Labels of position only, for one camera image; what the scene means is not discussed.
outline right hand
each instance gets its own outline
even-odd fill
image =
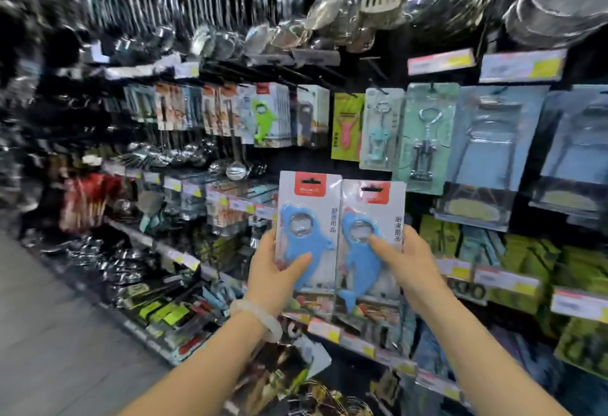
[[[369,242],[378,257],[389,266],[416,312],[422,314],[430,299],[438,294],[443,292],[451,294],[439,274],[435,256],[430,251],[429,245],[410,226],[403,227],[401,252],[374,235],[370,236]]]

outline teal package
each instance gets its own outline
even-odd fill
[[[459,90],[456,83],[408,86],[399,137],[399,161],[392,178],[406,182],[407,191],[443,193]]]

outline white bracelet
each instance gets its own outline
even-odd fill
[[[283,328],[281,328],[281,324],[275,317],[265,312],[259,305],[254,304],[247,299],[237,299],[232,301],[232,304],[230,305],[231,317],[243,310],[253,313],[253,315],[255,315],[257,319],[261,321],[266,328],[268,328],[268,332],[264,335],[264,340],[266,342],[278,342],[281,340]]]

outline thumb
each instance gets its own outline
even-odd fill
[[[300,278],[300,275],[304,273],[310,263],[313,261],[313,254],[306,253],[301,255],[298,259],[293,261],[289,267],[284,270],[292,283]]]
[[[370,235],[369,240],[371,248],[380,259],[390,266],[395,266],[402,263],[402,254],[393,248],[388,242],[376,235]]]

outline left hand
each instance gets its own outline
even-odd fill
[[[294,283],[304,273],[313,255],[306,253],[280,271],[274,259],[275,229],[266,232],[251,259],[245,299],[278,317],[287,299],[293,295]]]

